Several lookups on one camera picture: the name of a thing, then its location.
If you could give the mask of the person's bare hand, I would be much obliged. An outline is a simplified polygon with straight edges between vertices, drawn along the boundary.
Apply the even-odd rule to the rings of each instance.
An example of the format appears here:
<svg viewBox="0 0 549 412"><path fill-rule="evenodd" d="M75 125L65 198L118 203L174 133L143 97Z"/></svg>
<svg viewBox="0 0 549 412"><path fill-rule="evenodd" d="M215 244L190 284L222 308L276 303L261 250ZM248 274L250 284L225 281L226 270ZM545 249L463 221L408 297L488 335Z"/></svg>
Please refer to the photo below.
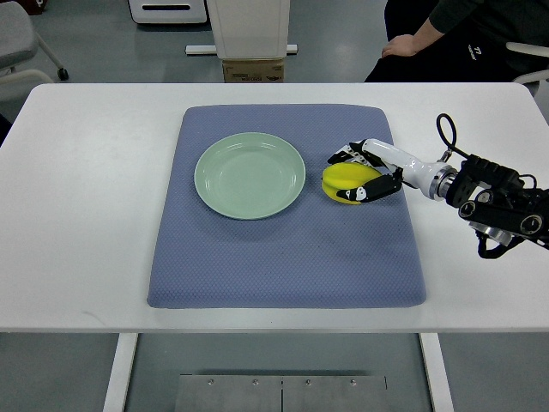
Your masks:
<svg viewBox="0 0 549 412"><path fill-rule="evenodd" d="M425 47L419 38L412 34L403 34L394 37L383 49L381 58L390 56L412 57L422 51Z"/></svg>

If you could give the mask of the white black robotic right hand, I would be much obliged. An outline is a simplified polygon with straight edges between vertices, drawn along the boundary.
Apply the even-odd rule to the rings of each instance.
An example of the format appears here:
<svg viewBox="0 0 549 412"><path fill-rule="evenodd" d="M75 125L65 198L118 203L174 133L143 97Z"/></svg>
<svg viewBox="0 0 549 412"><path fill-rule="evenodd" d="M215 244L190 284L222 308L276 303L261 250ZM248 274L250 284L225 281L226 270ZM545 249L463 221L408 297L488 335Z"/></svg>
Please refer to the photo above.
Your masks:
<svg viewBox="0 0 549 412"><path fill-rule="evenodd" d="M329 166L342 162L357 162L373 167L382 175L349 191L337 191L336 196L360 203L369 203L398 192L407 185L419 189L424 196L443 199L457 175L445 162L423 162L411 154L377 139L350 142L329 158Z"/></svg>

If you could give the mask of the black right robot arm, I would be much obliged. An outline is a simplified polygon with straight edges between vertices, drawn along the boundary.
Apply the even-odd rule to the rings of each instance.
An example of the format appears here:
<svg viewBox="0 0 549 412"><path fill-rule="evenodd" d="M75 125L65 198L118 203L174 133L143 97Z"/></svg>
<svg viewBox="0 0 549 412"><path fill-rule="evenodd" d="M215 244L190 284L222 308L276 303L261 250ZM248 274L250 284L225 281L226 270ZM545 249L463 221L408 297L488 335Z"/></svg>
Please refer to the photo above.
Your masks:
<svg viewBox="0 0 549 412"><path fill-rule="evenodd" d="M450 115L439 114L436 124L447 147L441 161L446 163L454 153L463 161L460 170L450 167L434 178L434 196L457 209L475 231L479 256L500 258L524 241L547 249L548 190L538 187L532 174L460 150Z"/></svg>

